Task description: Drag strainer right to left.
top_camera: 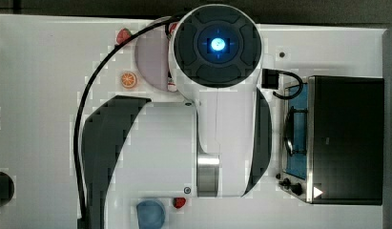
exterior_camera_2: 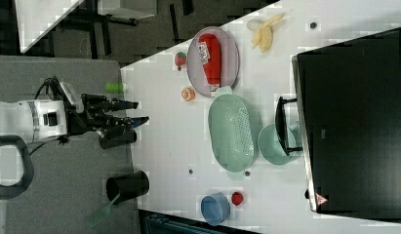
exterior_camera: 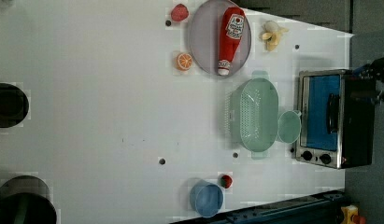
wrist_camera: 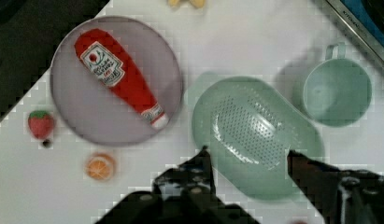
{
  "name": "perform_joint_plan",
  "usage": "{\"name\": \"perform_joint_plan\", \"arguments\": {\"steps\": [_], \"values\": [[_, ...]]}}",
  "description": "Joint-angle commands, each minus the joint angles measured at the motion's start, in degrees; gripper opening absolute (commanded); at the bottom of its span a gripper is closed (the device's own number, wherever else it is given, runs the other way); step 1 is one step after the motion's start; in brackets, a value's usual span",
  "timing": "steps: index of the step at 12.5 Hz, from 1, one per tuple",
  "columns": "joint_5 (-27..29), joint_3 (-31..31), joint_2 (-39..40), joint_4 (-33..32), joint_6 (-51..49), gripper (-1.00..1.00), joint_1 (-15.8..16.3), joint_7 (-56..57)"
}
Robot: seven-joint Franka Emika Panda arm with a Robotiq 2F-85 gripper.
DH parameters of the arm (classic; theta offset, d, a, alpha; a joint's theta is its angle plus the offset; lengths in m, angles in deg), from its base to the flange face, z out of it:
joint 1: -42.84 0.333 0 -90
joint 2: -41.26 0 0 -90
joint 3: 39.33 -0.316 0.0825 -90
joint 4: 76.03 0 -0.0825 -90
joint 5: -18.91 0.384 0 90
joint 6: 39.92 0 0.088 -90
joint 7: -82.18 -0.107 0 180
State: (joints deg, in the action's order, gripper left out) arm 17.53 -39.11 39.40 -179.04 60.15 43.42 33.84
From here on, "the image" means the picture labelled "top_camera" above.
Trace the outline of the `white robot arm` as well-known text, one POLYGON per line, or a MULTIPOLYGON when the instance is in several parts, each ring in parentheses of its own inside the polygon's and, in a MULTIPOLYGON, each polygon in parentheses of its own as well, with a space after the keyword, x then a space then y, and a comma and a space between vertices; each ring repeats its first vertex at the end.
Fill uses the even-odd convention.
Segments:
POLYGON ((177 95, 117 95, 84 124, 85 229, 165 229, 167 199, 240 198, 268 167, 272 120, 252 19, 225 5, 186 13, 167 62, 177 95))

